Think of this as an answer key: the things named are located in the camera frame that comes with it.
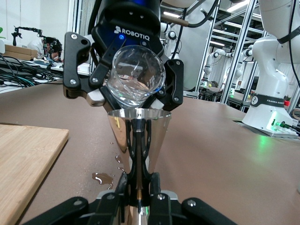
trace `background workbench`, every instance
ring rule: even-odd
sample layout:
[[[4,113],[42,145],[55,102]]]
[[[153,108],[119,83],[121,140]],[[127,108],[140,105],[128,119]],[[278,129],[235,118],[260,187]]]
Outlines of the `background workbench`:
[[[239,225],[298,225],[300,142],[260,136],[241,127],[244,113],[220,103],[185,98],[172,111],[156,171],[162,189],[182,201],[198,197]],[[0,94],[0,122],[69,130],[69,141],[21,223],[73,197],[92,202],[121,175],[118,146],[106,111],[85,99],[66,99],[45,84]]]

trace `fluorescent light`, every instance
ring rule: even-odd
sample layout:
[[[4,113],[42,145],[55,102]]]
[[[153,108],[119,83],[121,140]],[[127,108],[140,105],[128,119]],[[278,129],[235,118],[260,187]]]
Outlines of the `fluorescent light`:
[[[224,44],[222,43],[219,43],[219,42],[215,42],[215,41],[210,41],[212,44],[215,44],[215,45],[220,45],[220,46],[225,46]]]
[[[257,14],[257,13],[253,13],[252,16],[255,17],[255,18],[258,18],[258,19],[262,18],[262,16],[260,14]]]
[[[250,2],[250,0],[246,0],[246,1],[240,2],[240,3],[238,3],[238,4],[236,4],[236,5],[232,6],[232,7],[230,7],[229,9],[227,9],[227,11],[228,12],[233,12],[233,11],[235,11],[235,10],[237,10],[237,9],[245,6],[245,5],[248,5],[249,2]]]
[[[180,15],[177,15],[177,14],[174,14],[174,13],[168,13],[168,12],[164,12],[165,15],[168,15],[168,16],[172,16],[172,17],[176,17],[176,18],[179,18]]]

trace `jigger rim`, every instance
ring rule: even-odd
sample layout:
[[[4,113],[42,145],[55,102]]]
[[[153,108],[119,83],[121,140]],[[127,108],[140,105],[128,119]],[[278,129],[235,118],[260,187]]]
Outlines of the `jigger rim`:
[[[151,119],[158,120],[171,116],[171,112],[162,109],[144,109],[144,108],[127,108],[112,110],[107,113],[108,116],[119,117],[123,119]]]

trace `black label band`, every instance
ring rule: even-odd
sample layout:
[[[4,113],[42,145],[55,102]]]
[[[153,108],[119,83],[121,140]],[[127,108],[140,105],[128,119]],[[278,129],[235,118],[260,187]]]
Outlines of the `black label band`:
[[[278,97],[254,94],[251,100],[251,106],[257,107],[261,104],[284,108],[285,100],[283,98]]]

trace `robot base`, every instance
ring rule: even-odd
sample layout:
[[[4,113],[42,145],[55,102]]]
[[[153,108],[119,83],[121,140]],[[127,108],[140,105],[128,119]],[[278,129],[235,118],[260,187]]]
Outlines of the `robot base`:
[[[270,105],[250,106],[242,122],[271,137],[298,138],[296,132],[280,126],[283,122],[291,126],[298,124],[298,121],[292,119],[287,111],[281,107]]]

